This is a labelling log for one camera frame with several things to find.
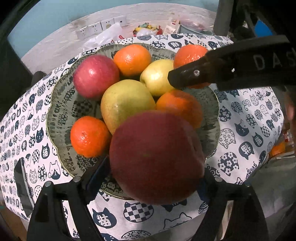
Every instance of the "blue wall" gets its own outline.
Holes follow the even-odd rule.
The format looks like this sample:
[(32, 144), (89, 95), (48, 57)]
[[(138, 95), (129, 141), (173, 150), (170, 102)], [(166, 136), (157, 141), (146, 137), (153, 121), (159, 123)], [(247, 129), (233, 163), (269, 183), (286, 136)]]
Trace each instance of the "blue wall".
[[(197, 6), (216, 11), (218, 0), (146, 0)], [(22, 58), (33, 46), (62, 26), (91, 13), (140, 0), (41, 0), (16, 25), (8, 41)]]

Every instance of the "yellow apple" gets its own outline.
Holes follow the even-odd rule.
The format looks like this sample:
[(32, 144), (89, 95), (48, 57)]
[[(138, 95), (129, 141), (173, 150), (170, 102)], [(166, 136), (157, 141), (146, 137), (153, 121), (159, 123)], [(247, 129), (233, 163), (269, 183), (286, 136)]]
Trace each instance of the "yellow apple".
[(155, 109), (151, 93), (136, 80), (122, 80), (113, 84), (105, 91), (101, 101), (101, 113), (111, 134), (128, 117)]
[(153, 96), (162, 96), (175, 89), (168, 81), (168, 73), (174, 69), (173, 64), (173, 60), (159, 59), (142, 72), (140, 82), (146, 85)]

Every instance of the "red apple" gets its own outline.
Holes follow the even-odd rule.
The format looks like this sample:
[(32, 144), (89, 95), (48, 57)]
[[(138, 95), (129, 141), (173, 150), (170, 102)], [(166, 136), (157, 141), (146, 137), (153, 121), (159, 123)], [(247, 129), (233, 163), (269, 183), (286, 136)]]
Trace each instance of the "red apple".
[(73, 74), (77, 92), (87, 99), (100, 100), (111, 85), (119, 81), (114, 61), (104, 55), (92, 55), (83, 60)]
[(161, 111), (145, 111), (119, 126), (110, 146), (113, 177), (131, 198), (172, 204), (189, 197), (204, 175), (205, 158), (193, 127)]

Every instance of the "table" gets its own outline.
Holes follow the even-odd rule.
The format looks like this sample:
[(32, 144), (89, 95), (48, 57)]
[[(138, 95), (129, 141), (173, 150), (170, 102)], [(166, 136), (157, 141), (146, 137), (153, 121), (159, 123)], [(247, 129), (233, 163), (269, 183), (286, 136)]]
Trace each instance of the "table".
[[(187, 44), (199, 44), (211, 50), (232, 43), (220, 36), (172, 34), (128, 38), (115, 44), (136, 42), (174, 52)], [(73, 59), (95, 51), (80, 53)], [(40, 80), (18, 99), (0, 123), (1, 189), (7, 207), (27, 220), (29, 217), (22, 209), (13, 176), (19, 159), (24, 161), (26, 180), (34, 201), (47, 180), (57, 184), (72, 179), (62, 168), (46, 130), (51, 92), (72, 63), (68, 61)], [(219, 144), (206, 160), (206, 167), (227, 182), (242, 184), (262, 164), (277, 140), (284, 121), (283, 113), (270, 87), (226, 92), (219, 91), (215, 84), (211, 84), (210, 88), (219, 101), (221, 133), (217, 137)], [(70, 233), (79, 237), (67, 201), (63, 205)], [(200, 200), (197, 192), (180, 203), (164, 206), (125, 201), (99, 192), (88, 208), (106, 240), (130, 240), (148, 237), (188, 222), (204, 213), (207, 204)]]

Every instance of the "bowl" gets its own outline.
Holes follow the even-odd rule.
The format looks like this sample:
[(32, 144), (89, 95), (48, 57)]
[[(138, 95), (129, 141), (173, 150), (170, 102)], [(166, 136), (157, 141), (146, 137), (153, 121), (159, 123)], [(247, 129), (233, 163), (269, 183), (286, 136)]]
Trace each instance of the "bowl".
[[(174, 59), (175, 53), (167, 49), (158, 49), (148, 44), (139, 43), (152, 56), (152, 61), (158, 59)], [(70, 132), (74, 122), (82, 116), (91, 115), (102, 119), (99, 102), (81, 97), (74, 88), (73, 73), (81, 62), (90, 55), (101, 54), (113, 58), (115, 53), (126, 45), (111, 44), (95, 52), (84, 52), (81, 58), (75, 58), (73, 65), (59, 80), (51, 95), (51, 106), (47, 114), (46, 128), (49, 138), (57, 150), (63, 169), (71, 176), (82, 176), (89, 167), (99, 161), (97, 158), (86, 158), (78, 155), (71, 145)], [(201, 128), (197, 129), (203, 152), (206, 156), (216, 148), (220, 126), (218, 122), (219, 104), (214, 92), (209, 87), (203, 89), (185, 88), (183, 91), (193, 95), (202, 105), (204, 119)], [(101, 190), (111, 196), (130, 200), (117, 182), (109, 175), (101, 186)]]

